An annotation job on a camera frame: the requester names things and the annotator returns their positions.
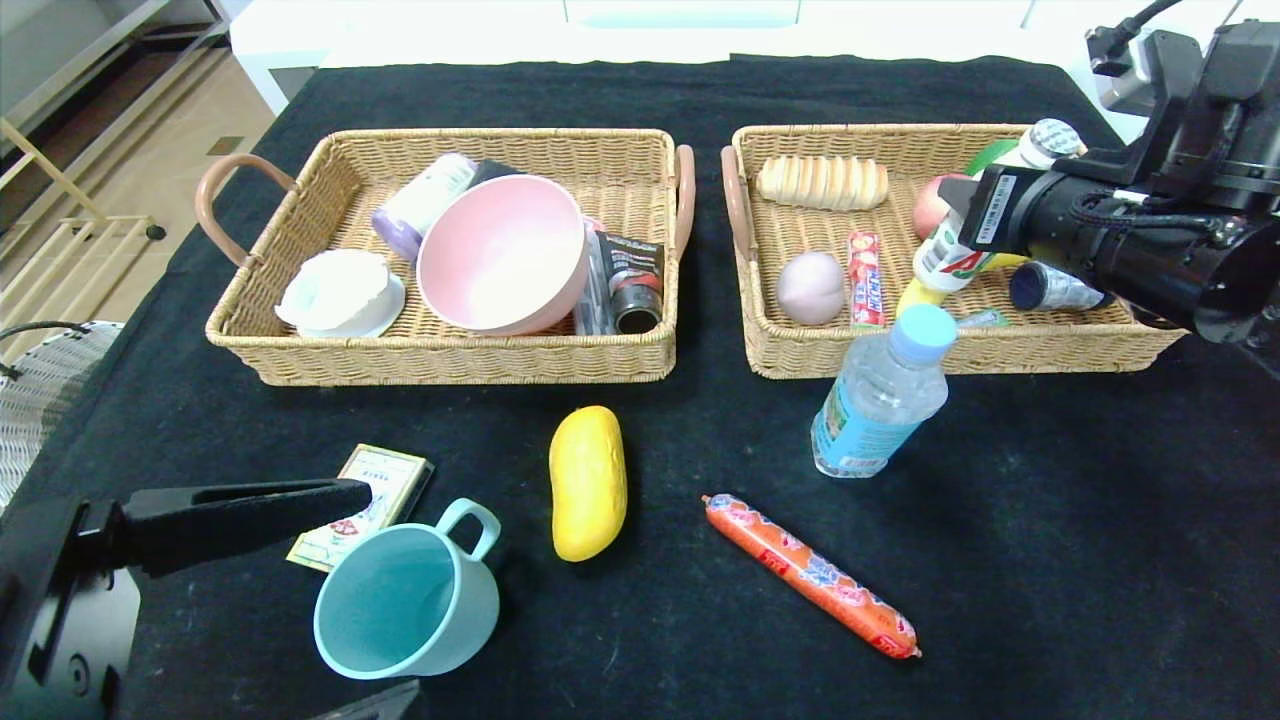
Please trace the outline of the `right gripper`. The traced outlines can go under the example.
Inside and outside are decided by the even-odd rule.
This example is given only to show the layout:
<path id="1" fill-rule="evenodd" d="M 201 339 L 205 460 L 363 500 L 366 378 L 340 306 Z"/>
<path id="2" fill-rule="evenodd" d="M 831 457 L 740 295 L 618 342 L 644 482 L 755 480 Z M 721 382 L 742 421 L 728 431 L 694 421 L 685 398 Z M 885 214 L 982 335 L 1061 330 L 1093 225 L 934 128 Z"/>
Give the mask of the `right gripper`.
<path id="1" fill-rule="evenodd" d="M 982 252 L 1005 252 L 1070 266 L 1084 227 L 1070 215 L 1078 197 L 1097 191 L 1092 179 L 1056 170 L 986 168 L 982 178 L 938 177 L 943 217 L 965 218 L 959 243 Z"/>

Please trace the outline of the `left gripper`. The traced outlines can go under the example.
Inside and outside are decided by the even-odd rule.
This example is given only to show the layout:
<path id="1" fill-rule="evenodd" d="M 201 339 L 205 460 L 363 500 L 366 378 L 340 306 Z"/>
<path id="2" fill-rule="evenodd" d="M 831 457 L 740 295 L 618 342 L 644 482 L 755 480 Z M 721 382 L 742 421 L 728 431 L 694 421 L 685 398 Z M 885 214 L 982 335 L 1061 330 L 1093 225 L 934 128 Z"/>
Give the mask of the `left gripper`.
<path id="1" fill-rule="evenodd" d="M 1 716 L 113 719 L 131 665 L 140 589 L 261 550 L 372 502 L 335 478 L 143 489 L 122 509 L 55 498 L 3 516 Z"/>

